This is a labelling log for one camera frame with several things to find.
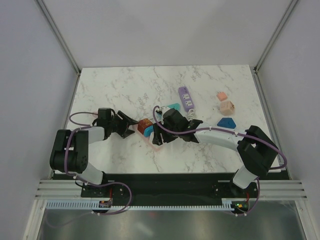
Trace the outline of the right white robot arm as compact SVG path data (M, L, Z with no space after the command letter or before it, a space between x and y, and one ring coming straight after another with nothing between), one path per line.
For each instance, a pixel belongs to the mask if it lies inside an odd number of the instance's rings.
M154 136L164 134L165 143L180 138L185 142L216 145L238 153L242 167L229 184L229 191L235 197L242 196L253 181L266 176L279 154L278 147L255 125L241 131L212 126L198 119L187 120L178 110L167 106L155 106L152 115Z

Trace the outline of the blue cube plug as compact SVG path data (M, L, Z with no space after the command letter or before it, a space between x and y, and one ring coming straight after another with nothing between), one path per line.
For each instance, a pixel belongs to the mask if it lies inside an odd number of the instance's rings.
M223 117L217 123L217 126L221 128L235 129L237 125L231 117Z

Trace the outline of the light blue plug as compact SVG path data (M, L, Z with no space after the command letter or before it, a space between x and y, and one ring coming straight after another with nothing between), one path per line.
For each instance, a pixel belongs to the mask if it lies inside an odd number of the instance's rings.
M146 138L149 138L153 132L154 132L154 128L151 125L151 126L144 129L143 136Z

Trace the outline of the teal power strip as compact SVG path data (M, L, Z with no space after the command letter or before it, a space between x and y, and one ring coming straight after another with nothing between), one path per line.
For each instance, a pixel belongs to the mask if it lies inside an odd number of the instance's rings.
M177 111L181 110L181 105L179 103L169 104L169 105L167 105L167 107L170 109L175 109Z

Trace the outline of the pink power strip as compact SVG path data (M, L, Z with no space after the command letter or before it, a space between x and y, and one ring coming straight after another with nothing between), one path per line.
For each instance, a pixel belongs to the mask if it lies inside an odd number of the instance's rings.
M132 127L132 129L140 136L140 138L146 143L146 145L149 146L149 147L151 147L151 148L153 148L153 150L154 150L155 152L160 151L160 150L164 147L164 145L154 145L154 144L152 144L152 139L151 139L151 137L154 136L154 133L153 133L153 132L151 133L150 137L144 137L144 135L141 134L141 133L138 131L138 124L137 124L137 125L134 125L134 126Z

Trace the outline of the brown cube plug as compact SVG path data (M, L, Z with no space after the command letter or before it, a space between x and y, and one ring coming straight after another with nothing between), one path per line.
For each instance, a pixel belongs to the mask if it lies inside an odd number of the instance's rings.
M144 118L138 122L137 130L141 134L144 134L145 130L152 125L153 123L148 118Z

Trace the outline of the peach cube plug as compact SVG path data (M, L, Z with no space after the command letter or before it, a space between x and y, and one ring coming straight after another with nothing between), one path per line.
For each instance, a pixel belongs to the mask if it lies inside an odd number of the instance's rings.
M222 101L220 103L219 111L224 116L230 116L235 113L235 105L230 101Z

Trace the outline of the pink plug adapter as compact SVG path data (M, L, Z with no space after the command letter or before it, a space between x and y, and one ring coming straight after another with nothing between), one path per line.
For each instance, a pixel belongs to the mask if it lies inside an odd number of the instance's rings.
M228 96L225 92L219 92L216 96L220 102L223 102L228 99Z

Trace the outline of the purple power strip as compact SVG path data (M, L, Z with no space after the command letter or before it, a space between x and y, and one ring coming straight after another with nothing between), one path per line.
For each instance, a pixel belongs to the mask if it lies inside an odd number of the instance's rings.
M194 102L191 98L190 92L186 86L181 86L178 88L178 94L186 112L193 110L195 108Z

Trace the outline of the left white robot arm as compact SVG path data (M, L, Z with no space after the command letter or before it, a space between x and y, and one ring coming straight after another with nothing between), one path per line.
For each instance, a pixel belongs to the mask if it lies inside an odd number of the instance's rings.
M135 133L130 126L137 125L138 121L112 108L99 108L93 115L92 124L57 131L49 165L52 170L92 185L92 191L104 197L109 193L110 185L104 180L104 172L90 163L89 146L107 140L113 133L123 139L129 137Z

